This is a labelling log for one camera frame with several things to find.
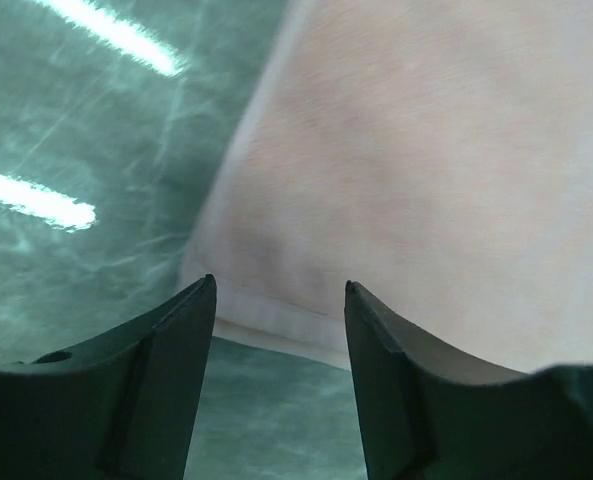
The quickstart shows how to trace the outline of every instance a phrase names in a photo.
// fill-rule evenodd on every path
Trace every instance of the marble table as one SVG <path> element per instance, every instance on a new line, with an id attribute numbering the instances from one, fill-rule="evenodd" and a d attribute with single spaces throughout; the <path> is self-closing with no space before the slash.
<path id="1" fill-rule="evenodd" d="M 0 363 L 173 293 L 284 5 L 0 2 Z M 350 374 L 215 339 L 186 478 L 365 478 Z"/>

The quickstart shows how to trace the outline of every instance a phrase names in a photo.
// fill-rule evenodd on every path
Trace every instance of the green marble surface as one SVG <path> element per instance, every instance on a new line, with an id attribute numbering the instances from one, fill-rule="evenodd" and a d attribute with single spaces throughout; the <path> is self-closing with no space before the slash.
<path id="1" fill-rule="evenodd" d="M 173 293 L 284 6 L 0 2 L 0 364 Z M 366 478 L 350 374 L 215 339 L 186 478 Z"/>

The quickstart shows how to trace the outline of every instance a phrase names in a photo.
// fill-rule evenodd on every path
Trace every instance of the pink fabric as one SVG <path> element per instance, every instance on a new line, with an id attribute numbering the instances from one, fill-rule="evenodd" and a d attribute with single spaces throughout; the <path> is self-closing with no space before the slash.
<path id="1" fill-rule="evenodd" d="M 348 367 L 344 284 L 593 362 L 593 1 L 294 0 L 192 235 L 216 334 Z"/>

